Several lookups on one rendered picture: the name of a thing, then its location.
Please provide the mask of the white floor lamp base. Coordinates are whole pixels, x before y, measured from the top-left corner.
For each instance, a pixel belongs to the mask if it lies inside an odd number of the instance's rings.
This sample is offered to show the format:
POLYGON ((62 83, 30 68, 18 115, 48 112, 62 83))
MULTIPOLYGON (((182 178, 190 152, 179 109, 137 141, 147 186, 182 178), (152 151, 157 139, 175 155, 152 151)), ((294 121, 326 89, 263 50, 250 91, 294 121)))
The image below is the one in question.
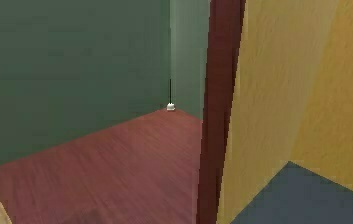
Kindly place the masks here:
POLYGON ((169 80, 169 103, 166 106, 166 110, 174 111, 175 109, 175 104, 172 102, 172 80, 169 80))

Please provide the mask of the dark red door frame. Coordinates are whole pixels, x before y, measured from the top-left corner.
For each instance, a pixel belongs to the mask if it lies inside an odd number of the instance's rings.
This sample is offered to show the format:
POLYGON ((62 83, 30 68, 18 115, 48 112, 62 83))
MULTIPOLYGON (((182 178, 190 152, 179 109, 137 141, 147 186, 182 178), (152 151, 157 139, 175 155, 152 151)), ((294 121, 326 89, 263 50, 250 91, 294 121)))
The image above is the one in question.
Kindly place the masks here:
POLYGON ((211 0, 196 224, 216 224, 246 0, 211 0))

